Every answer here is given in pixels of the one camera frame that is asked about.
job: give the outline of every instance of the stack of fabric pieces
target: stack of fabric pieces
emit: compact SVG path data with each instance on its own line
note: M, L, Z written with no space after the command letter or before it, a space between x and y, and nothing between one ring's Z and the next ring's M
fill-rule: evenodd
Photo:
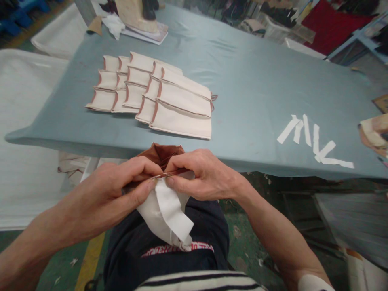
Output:
M150 128L210 139L212 101L216 96L184 77L182 70L131 52L130 57L104 56L104 69L86 108L137 113Z

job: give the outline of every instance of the forearm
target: forearm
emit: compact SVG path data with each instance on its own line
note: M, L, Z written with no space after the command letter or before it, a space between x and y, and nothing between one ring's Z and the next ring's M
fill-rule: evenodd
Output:
M297 290L304 274L330 281L301 233L248 183L239 188L236 201L248 214L254 232L277 264L288 288Z

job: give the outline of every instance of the white fabric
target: white fabric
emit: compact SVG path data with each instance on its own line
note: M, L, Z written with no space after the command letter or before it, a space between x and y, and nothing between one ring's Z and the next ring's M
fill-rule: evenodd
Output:
M117 73L105 70L98 70L100 74L100 82L97 84L97 88L114 90L117 84Z
M141 103L143 102L142 95L146 92L146 89L131 83L126 83L126 86L126 98L123 106L139 109L141 107Z
M186 179L195 177L192 171L179 176ZM155 189L137 210L158 238L183 251L189 251L192 242L189 233L194 225L184 214L189 196L169 188L165 179L158 178Z
M158 99L171 106L189 111L194 114L211 117L211 104L191 91L182 89L174 84L163 82Z
M152 74L152 71L154 70L154 62L160 63L162 66L173 72L176 72L177 74L182 74L182 70L177 67L135 52L131 52L131 62L129 66Z
M94 97L92 102L87 104L85 107L93 110L110 112L115 98L115 91L94 88Z
M124 73L117 73L117 84L115 89L126 89L125 81L127 80L127 75Z
M147 87L150 81L150 74L132 67L128 68L128 82Z
M210 139L211 119L209 117L167 105L158 99L156 102L156 114L149 125L150 128L179 135Z
M139 109L137 108L127 108L123 104L127 99L127 89L117 89L116 98L112 107L112 113L138 113Z
M147 91L144 93L144 96L155 101L155 99L158 97L159 86L160 81L155 79L154 77L151 77L150 83L147 86Z
M128 73L128 66L129 63L131 62L131 58L129 57L124 57L124 56L118 56L118 70L117 72L127 74Z
M119 63L118 58L104 55L104 70L110 72L116 72L118 70Z
M140 111L136 114L135 119L145 124L149 124L152 121L155 111L155 101L152 101L143 96Z
M198 94L209 101L211 100L211 92L207 87L171 70L162 69L162 80L176 84L177 86Z
M298 282L298 291L335 291L332 286L315 275L306 274Z

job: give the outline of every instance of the yellow floor line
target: yellow floor line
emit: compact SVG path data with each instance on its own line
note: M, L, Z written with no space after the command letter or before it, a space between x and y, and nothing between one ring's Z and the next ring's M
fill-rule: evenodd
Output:
M104 239L102 233L89 241L74 291L84 291L86 283L94 278Z

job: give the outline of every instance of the right hand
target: right hand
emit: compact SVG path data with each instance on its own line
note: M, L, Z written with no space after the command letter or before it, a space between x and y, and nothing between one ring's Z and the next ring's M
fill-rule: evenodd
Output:
M183 168L194 171L195 179L171 176L166 179L167 185L197 200L235 199L241 193L240 188L248 183L240 173L223 164L207 149L173 156L165 172Z

